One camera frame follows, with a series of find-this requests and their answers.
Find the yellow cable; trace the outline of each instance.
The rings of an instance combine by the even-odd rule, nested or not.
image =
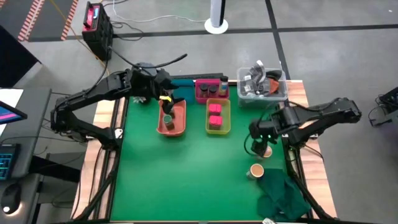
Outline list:
[[[50,2],[54,5],[55,9],[56,9],[56,10],[59,12],[59,14],[62,16],[63,20],[64,20],[65,22],[68,22],[68,21],[67,21],[67,18],[63,15],[61,9],[57,6],[57,4],[54,2],[54,0],[50,0]],[[79,43],[80,43],[82,46],[84,46],[90,53],[92,53],[92,54],[94,55],[94,57],[95,57],[96,59],[98,59],[99,62],[101,62],[102,66],[105,67],[104,62],[103,62],[101,59],[99,59],[99,58],[97,57],[97,55],[95,55],[95,54],[93,53],[93,51],[91,51],[91,49],[90,49],[89,47],[87,47],[81,40],[79,40],[79,38],[77,37],[75,31],[73,30],[71,24],[70,24],[70,29],[72,30],[73,35],[76,37],[76,40],[79,41]]]

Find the green mat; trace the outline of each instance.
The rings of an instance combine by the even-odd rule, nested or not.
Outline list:
[[[249,123],[262,111],[239,108],[236,87],[230,92],[231,131],[225,136],[206,133],[206,105],[187,105],[184,135],[167,138],[156,131],[158,102],[130,102],[112,221],[262,220],[256,209],[263,192],[246,172],[257,162],[285,171],[284,152],[278,140],[266,160],[245,153]]]

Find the computer screen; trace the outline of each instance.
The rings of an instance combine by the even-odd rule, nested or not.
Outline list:
[[[26,119],[27,115],[23,112],[0,101],[0,124],[11,123]]]

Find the pink block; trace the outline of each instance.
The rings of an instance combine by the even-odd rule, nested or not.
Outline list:
[[[220,128],[221,125],[223,125],[223,117],[222,116],[215,116],[215,115],[211,115],[209,117],[209,125],[212,128]]]
[[[209,114],[210,115],[220,115],[221,114],[221,105],[217,103],[209,104]]]

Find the concrete floor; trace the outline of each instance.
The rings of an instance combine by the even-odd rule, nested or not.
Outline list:
[[[398,24],[398,2],[393,0],[271,0],[271,3],[278,28]],[[72,22],[78,33],[85,4],[85,0],[79,1]],[[136,0],[117,5],[116,10],[119,15],[135,19],[178,14],[203,20],[208,18],[209,3]],[[116,20],[111,6],[106,11]],[[266,4],[261,0],[227,1],[226,18],[232,28],[271,27]],[[174,18],[131,24],[144,32],[203,30],[201,23]],[[358,124],[336,125],[320,137],[338,216],[357,222],[397,223],[398,134],[389,124],[372,128],[366,115],[375,107],[378,94],[397,86],[398,30],[378,27],[279,35],[291,79],[304,81],[311,105],[338,96],[348,97],[363,112]],[[46,85],[57,92],[74,93],[91,86],[101,72],[101,65],[75,40],[24,45],[45,65],[26,86]],[[114,39],[113,46],[132,62],[157,64],[187,53],[186,59],[165,68],[172,75],[223,72],[236,78],[238,68],[250,67],[257,59],[267,67],[280,67],[277,51],[280,46],[275,45],[271,32],[145,37],[138,42]],[[127,64],[114,54],[109,70],[125,68]],[[94,112],[95,105],[79,111],[79,116],[92,121]],[[79,145],[72,148],[84,150]],[[49,147],[52,153],[68,151],[70,146],[63,142],[51,142]],[[67,215],[49,209],[56,210],[44,209],[40,223],[65,221]]]

